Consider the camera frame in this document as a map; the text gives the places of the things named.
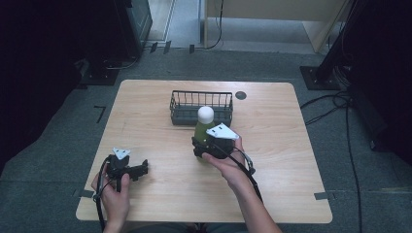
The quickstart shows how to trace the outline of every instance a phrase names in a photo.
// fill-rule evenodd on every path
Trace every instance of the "bottle cap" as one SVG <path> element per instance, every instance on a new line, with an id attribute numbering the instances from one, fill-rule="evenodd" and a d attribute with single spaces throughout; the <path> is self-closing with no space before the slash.
<path id="1" fill-rule="evenodd" d="M 213 121 L 215 113 L 209 106 L 203 106 L 197 111 L 197 117 L 200 123 L 208 124 Z"/>

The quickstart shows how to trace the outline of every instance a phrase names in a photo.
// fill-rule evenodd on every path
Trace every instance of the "wooden table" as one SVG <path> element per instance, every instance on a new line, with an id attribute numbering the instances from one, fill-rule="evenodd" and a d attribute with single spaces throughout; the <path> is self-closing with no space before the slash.
<path id="1" fill-rule="evenodd" d="M 207 48 L 207 18 L 220 16 L 223 0 L 202 1 L 205 16 L 203 41 Z M 225 0 L 223 17 L 302 21 L 314 51 L 318 52 L 344 13 L 348 2 L 349 0 Z"/>
<path id="2" fill-rule="evenodd" d="M 253 159 L 262 198 L 277 222 L 329 223 L 327 199 L 293 86 L 289 83 L 124 81 L 90 169 L 85 189 L 112 148 L 130 149 L 130 166 L 149 160 L 149 174 L 130 187 L 130 221 L 241 222 L 221 173 L 193 155 L 193 126 L 170 119 L 172 90 L 230 91 L 231 128 Z M 244 91 L 247 98 L 235 98 Z M 77 218 L 98 220 L 82 198 Z"/>

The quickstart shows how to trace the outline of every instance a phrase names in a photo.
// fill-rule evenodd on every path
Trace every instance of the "bottle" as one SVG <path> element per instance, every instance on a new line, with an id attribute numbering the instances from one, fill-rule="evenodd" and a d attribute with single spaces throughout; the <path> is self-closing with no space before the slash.
<path id="1" fill-rule="evenodd" d="M 197 123 L 194 128 L 194 138 L 202 145 L 206 145 L 206 140 L 209 138 L 206 130 L 215 127 L 215 122 L 213 122 L 214 116 L 215 113 L 209 106 L 203 106 L 197 111 Z"/>

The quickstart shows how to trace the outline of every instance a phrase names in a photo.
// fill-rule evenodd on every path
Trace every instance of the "metal basket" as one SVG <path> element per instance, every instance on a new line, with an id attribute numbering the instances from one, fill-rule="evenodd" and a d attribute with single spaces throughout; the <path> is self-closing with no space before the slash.
<path id="1" fill-rule="evenodd" d="M 231 92 L 173 90 L 170 117 L 174 125 L 196 125 L 197 111 L 209 106 L 215 112 L 215 124 L 230 126 L 233 113 Z"/>

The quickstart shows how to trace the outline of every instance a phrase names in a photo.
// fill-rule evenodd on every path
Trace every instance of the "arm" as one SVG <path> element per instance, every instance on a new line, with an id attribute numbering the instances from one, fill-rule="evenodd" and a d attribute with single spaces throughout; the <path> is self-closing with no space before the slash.
<path id="1" fill-rule="evenodd" d="M 235 147 L 243 151 L 240 137 L 235 141 Z M 239 151 L 235 151 L 232 156 L 244 164 L 245 159 Z M 258 199 L 248 177 L 230 158 L 217 159 L 209 153 L 203 153 L 202 157 L 222 172 L 222 176 L 237 198 L 249 232 L 282 232 Z"/>
<path id="2" fill-rule="evenodd" d="M 108 182 L 105 174 L 106 169 L 104 170 L 103 185 L 106 185 Z M 97 188 L 98 176 L 97 174 L 91 183 L 91 187 L 94 190 Z M 129 175 L 124 174 L 121 177 L 121 192 L 116 192 L 111 185 L 107 185 L 103 189 L 101 200 L 107 214 L 106 227 L 104 228 L 105 233 L 118 233 L 123 228 L 130 208 L 129 184 Z"/>

